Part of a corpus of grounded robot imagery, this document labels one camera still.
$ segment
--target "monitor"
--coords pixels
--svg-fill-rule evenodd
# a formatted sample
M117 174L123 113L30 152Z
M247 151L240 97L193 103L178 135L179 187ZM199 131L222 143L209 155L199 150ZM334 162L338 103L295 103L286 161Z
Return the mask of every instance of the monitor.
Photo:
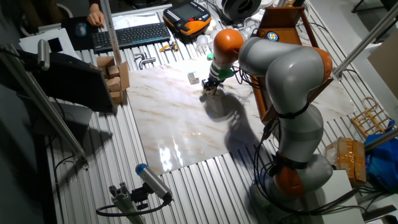
M18 50L28 64L37 63L37 54ZM33 71L47 96L87 106L93 111L114 113L111 94L101 71L72 56L50 53L50 68Z

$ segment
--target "black keyboard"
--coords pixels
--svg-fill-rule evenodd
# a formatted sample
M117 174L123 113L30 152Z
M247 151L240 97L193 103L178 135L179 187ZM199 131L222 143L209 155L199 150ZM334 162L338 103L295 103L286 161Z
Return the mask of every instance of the black keyboard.
M119 48L125 49L140 45L162 42L170 39L169 31L163 22L116 30ZM92 34L94 52L112 51L108 32Z

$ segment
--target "desk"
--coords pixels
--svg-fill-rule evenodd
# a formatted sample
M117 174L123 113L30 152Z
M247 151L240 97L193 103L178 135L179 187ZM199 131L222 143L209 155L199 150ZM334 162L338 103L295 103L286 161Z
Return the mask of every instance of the desk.
M166 7L159 6L124 13L156 12L161 21L162 11ZM324 26L324 22L312 5L311 8L312 15L308 18L309 22ZM341 63L347 52L341 51L334 38L324 30L317 27L313 27L313 30L320 48L331 53L335 66ZM146 67L201 56L196 52L194 42L188 41L185 45L179 40L177 42L181 49L177 53L159 53L159 49L166 44L159 43L122 50L122 60L128 61L130 70L137 70L133 54L141 52L146 52L151 57L157 58L156 62L147 64ZM84 50L77 54L86 62L95 61L96 55L92 50ZM373 96L368 85L362 81L360 76L351 72L344 72L341 84L356 108L362 111L364 109L361 104L362 98ZM340 136L364 141L349 121L355 115L358 115L358 112L327 122L317 153L324 153L325 146ZM265 142L265 146L275 153L276 148L272 142ZM61 147L59 141L55 141L54 147L58 149L54 150L55 163L70 156L70 150L65 146ZM83 148L87 151L90 165L88 170L83 170L78 166L77 169L74 169L71 162L60 165L57 170L65 223L128 223L126 218L99 217L96 215L95 209L111 205L111 195L108 192L110 185L118 185L122 181L130 189L142 185L142 181L135 174L134 169L137 164L147 161L131 107L120 105L115 116L94 113L87 137L83 142ZM249 197L248 189L253 180L250 166L251 156L248 151L243 149L162 174L160 178L171 188L175 201L171 206L158 212L144 215L146 222L167 224L269 223L267 214L264 211L257 211ZM246 165L236 163L234 158L238 157L246 161ZM262 157L265 161L271 158L269 154L263 154ZM52 164L51 156L49 156L49 164ZM53 192L58 222L62 223L57 194L56 191ZM160 205L159 199L153 195L149 197L148 203L150 208Z

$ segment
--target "small cube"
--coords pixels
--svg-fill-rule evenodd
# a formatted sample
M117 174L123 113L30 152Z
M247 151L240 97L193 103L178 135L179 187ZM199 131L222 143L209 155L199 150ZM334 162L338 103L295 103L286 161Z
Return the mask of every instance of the small cube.
M120 78L119 77L114 77L109 79L106 84L108 85L108 88L111 90L111 92L117 92L121 90L121 85L120 85Z
M196 72L188 72L188 79L191 85L199 83L199 77Z
M111 78L119 76L119 68L116 65L112 65L108 67L108 73Z
M123 92L111 92L111 97L114 104L121 104L123 103Z

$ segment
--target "marble board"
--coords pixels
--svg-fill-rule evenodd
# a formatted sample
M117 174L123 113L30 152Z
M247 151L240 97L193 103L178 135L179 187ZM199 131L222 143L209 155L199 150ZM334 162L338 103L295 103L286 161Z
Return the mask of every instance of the marble board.
M210 64L200 57L130 73L129 105L157 175L252 147L261 138L264 126L251 86L229 78L215 96L205 96L200 83L190 84L188 72L208 78ZM354 111L338 82L326 90L315 101L324 121Z

